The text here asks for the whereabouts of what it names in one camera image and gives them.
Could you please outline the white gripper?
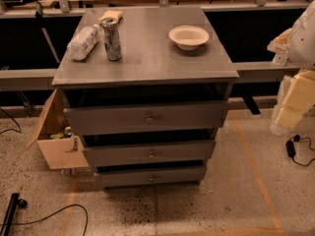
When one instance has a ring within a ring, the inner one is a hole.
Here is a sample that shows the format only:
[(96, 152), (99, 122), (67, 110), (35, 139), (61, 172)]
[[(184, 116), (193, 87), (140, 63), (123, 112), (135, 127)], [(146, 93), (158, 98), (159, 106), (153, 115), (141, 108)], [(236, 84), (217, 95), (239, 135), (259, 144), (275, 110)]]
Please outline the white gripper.
[(284, 66), (287, 61), (288, 42), (291, 29), (286, 29), (267, 46), (267, 50), (274, 52), (273, 63), (277, 66)]

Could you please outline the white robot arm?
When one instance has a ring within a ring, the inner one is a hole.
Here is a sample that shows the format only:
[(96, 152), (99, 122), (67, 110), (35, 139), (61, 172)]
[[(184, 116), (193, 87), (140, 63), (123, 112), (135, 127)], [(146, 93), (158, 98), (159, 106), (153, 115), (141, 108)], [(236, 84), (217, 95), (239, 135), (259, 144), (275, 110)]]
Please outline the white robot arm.
[(283, 77), (273, 110), (270, 129), (282, 135), (293, 130), (315, 105), (315, 1), (267, 49), (275, 53), (274, 64), (289, 62), (299, 68), (294, 77)]

